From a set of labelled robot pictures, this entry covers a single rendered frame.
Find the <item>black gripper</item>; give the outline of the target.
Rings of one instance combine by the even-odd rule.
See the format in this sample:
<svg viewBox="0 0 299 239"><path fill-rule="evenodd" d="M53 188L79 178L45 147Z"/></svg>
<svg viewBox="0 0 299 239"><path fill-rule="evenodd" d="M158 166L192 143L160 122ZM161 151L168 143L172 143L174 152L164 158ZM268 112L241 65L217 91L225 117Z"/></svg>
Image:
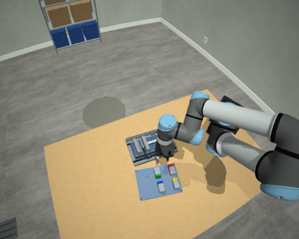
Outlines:
<svg viewBox="0 0 299 239"><path fill-rule="evenodd" d="M173 139L171 139L170 141L162 141L158 138L157 135L156 147L155 147L157 164L159 163L159 156L163 156L164 158L166 158L167 162L169 161L170 157L174 157L174 146L172 144L172 140Z"/></svg>

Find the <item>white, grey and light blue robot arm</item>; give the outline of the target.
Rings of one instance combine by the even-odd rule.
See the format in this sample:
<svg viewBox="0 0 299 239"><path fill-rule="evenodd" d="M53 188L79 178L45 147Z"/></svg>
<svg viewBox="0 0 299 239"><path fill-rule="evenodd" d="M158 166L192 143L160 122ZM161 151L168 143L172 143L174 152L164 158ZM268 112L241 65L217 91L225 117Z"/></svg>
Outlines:
<svg viewBox="0 0 299 239"><path fill-rule="evenodd" d="M206 149L215 156L230 156L255 173L260 190L272 197L295 202L299 199L299 120L282 113L270 114L229 102L209 99L194 91L183 123L164 114L158 123L158 138L199 145L203 117L214 120ZM231 126L232 125L232 126ZM236 127L268 137L274 151L263 151L238 140Z"/></svg>

